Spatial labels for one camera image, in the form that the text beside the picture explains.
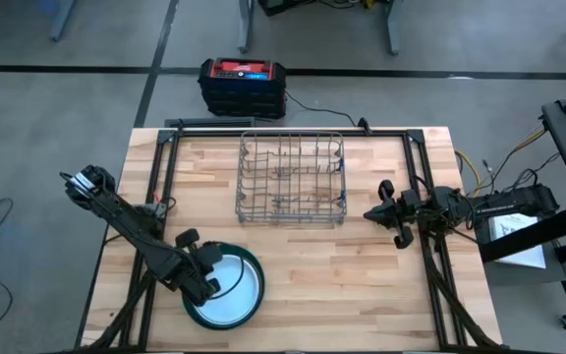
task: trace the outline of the metal rack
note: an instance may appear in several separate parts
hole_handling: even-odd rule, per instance
[[[342,223],[344,138],[331,132],[245,132],[235,212],[240,222]]]

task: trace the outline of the wooden table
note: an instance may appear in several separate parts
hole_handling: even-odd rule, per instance
[[[119,194],[132,204],[144,201],[157,133],[157,129],[135,129],[131,136]],[[424,128],[424,136],[435,185],[462,188],[449,130]],[[169,212],[165,241],[173,244],[177,234],[193,227],[201,241],[246,247],[263,266],[266,290],[249,322],[214,331],[189,318],[180,293],[156,286],[148,350],[438,348],[416,227],[415,242],[397,250],[393,230],[362,217],[380,204],[376,190],[382,179],[393,181],[396,195],[410,188],[403,145],[393,138],[347,137],[344,147],[348,200],[344,223],[307,230],[293,225],[241,225],[234,212],[239,139],[181,138],[172,189],[177,205]],[[160,176],[162,186],[162,169]],[[114,234],[109,231],[107,237]],[[477,245],[455,236],[447,243],[460,300],[486,334],[501,342]],[[82,344],[97,338],[123,305],[134,254],[123,238],[104,248]],[[451,333],[446,303],[443,313]],[[132,340],[137,340],[137,333],[135,321]]]

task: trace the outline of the concrete floor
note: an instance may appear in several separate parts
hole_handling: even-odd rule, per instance
[[[52,1],[0,0],[0,64],[148,66],[168,4],[79,1],[63,40],[54,43]],[[236,7],[181,0],[163,65],[239,56]],[[401,56],[385,54],[378,11],[311,5],[268,19],[257,8],[248,56],[305,68],[566,72],[566,0],[409,0],[401,38]],[[0,280],[15,296],[0,323],[0,353],[73,346],[105,223],[68,201],[58,172],[93,163],[119,176],[145,79],[0,73],[0,198],[15,201],[0,232]],[[145,126],[209,117],[196,79],[159,77]],[[496,164],[537,124],[542,104],[566,98],[566,81],[290,77],[288,90],[307,105],[364,116],[373,126],[449,126],[455,147],[483,172],[480,161]],[[290,102],[281,124],[347,122]],[[513,157],[499,185],[554,152],[545,136]],[[474,187],[468,170],[463,178]],[[539,180],[566,207],[562,161]],[[558,283],[491,287],[491,294],[506,344],[566,353],[566,331],[556,319],[566,313],[566,297]],[[0,311],[5,301],[0,290]]]

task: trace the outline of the green bowl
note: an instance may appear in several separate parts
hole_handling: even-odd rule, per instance
[[[243,259],[242,280],[228,295],[208,300],[201,307],[194,306],[183,295],[183,305],[189,316],[199,325],[225,330],[244,324],[255,314],[263,299],[265,276],[258,260],[248,250],[229,244],[220,244],[219,247],[222,251],[222,261],[213,265],[213,273],[208,274],[206,278],[217,278],[222,288],[218,293],[226,291],[237,282],[241,271],[240,260]]]

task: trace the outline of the red battery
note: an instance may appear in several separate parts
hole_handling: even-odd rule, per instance
[[[285,115],[285,68],[251,59],[208,59],[198,78],[215,115],[277,119]]]

